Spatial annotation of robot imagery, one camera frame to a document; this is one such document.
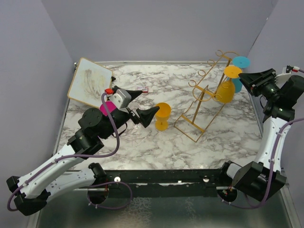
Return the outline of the yellow wine glass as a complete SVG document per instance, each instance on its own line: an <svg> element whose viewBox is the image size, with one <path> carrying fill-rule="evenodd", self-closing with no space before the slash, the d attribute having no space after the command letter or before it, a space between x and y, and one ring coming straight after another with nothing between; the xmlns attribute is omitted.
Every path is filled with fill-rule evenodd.
<svg viewBox="0 0 304 228"><path fill-rule="evenodd" d="M158 112L156 113L155 128L158 131L165 131L168 128L168 119L171 115L171 107L167 103L158 103Z"/></svg>
<svg viewBox="0 0 304 228"><path fill-rule="evenodd" d="M215 94L215 98L221 103L230 103L235 94L235 85L232 82L232 79L238 79L239 74L242 73L241 68L237 66L227 66L224 69L224 75L228 80L223 81Z"/></svg>

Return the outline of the pink plastic wine glass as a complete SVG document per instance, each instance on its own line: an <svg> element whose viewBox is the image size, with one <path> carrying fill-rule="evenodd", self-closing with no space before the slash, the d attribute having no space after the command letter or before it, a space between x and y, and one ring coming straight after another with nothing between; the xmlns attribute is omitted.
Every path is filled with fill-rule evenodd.
<svg viewBox="0 0 304 228"><path fill-rule="evenodd" d="M112 101L106 101L105 105L110 113L116 109L116 106ZM100 106L100 111L104 116L108 116L105 106L103 104Z"/></svg>

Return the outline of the gold wire glass rack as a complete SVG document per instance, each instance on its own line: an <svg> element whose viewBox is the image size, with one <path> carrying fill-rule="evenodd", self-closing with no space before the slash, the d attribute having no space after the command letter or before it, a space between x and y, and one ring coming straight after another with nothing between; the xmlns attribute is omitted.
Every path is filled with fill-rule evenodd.
<svg viewBox="0 0 304 228"><path fill-rule="evenodd" d="M240 56L233 51L216 51L217 59L209 59L206 69L198 70L200 79L188 82L194 101L174 122L174 127L193 142L198 142L220 114L226 104L219 102L215 94L219 85L228 80L224 69L232 66L233 59Z"/></svg>

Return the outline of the clear wine glass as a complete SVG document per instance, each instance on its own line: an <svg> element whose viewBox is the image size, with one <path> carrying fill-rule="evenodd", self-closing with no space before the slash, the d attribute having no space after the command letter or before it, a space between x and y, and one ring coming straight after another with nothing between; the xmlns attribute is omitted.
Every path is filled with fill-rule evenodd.
<svg viewBox="0 0 304 228"><path fill-rule="evenodd" d="M140 109L140 105L137 103L137 102L131 102L129 104L129 108L136 114L136 116L138 117L138 114L137 114L137 109ZM141 124L133 124L133 129L135 130L138 130L141 128Z"/></svg>

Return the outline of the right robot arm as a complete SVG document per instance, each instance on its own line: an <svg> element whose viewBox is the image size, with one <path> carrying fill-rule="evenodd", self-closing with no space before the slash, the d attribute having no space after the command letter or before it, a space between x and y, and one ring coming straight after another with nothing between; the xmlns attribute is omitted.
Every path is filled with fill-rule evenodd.
<svg viewBox="0 0 304 228"><path fill-rule="evenodd" d="M286 66L282 73L274 69L258 73L240 73L240 82L255 97L263 96L263 133L256 158L245 166L226 162L218 174L219 182L228 186L218 190L222 202L231 204L237 193L259 201L251 209L262 206L285 186L286 177L281 174L281 154L286 136L297 120L293 106L304 92L304 78L299 67Z"/></svg>

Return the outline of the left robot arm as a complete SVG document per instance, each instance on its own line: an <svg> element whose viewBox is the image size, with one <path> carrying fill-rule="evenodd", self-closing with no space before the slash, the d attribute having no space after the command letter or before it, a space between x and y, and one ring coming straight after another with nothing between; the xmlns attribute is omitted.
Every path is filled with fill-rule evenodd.
<svg viewBox="0 0 304 228"><path fill-rule="evenodd" d="M80 129L60 151L28 174L7 179L7 186L12 193L7 209L29 216L67 191L108 185L106 173L99 164L91 164L76 174L63 174L88 158L107 158L116 154L120 147L118 129L129 120L143 127L150 125L160 109L158 105L136 111L128 107L141 94L141 90L124 90L117 86L106 89L101 95L101 107L89 108L83 113L78 121Z"/></svg>

